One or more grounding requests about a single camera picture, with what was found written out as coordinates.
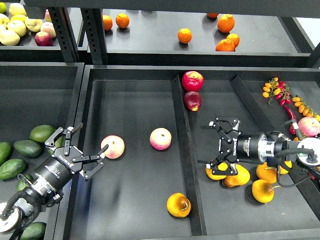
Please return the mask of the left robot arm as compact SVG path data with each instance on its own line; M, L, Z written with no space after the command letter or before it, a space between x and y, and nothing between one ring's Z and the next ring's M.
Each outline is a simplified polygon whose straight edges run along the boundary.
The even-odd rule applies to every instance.
M88 181L105 165L103 159L109 148L108 144L94 155L84 155L71 144L72 136L82 127L82 123L74 127L59 127L44 142L44 146L53 153L35 170L33 183L24 175L18 175L18 179L26 183L26 187L1 204L1 234L12 234L12 240L19 240L24 230L41 212L62 200L63 187L74 175L80 174Z

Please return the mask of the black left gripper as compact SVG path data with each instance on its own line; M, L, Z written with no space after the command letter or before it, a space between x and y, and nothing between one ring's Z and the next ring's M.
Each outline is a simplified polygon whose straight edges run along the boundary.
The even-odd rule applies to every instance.
M90 180L105 164L103 159L109 148L106 144L97 154L84 155L76 146L71 145L72 136L82 129L80 122L76 126L64 129L59 127L45 142L47 149L53 154L35 170L36 179L48 184L51 188L64 187L76 174L83 176L85 181ZM55 141L63 136L62 147L55 147Z

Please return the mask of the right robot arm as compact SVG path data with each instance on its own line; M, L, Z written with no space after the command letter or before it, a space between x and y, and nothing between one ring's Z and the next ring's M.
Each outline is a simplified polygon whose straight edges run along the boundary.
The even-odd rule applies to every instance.
M298 135L298 140L289 139L279 131L268 133L242 133L239 131L240 120L235 117L217 116L208 125L219 136L218 156L212 160L200 160L212 175L241 176L241 163L254 165L267 164L276 170L276 179L280 179L281 169L297 170L307 174L307 178L320 178L320 139L303 137L296 120L289 120ZM288 167L291 161L298 167Z

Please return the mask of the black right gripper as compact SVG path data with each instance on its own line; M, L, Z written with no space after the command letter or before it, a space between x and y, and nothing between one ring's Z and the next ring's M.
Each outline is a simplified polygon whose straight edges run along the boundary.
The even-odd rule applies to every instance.
M262 165L265 162L265 134L242 133L239 131L240 120L227 117L216 117L200 128L213 129L220 135L219 155L211 161L198 160L205 164L213 175L235 176L238 174L238 163Z

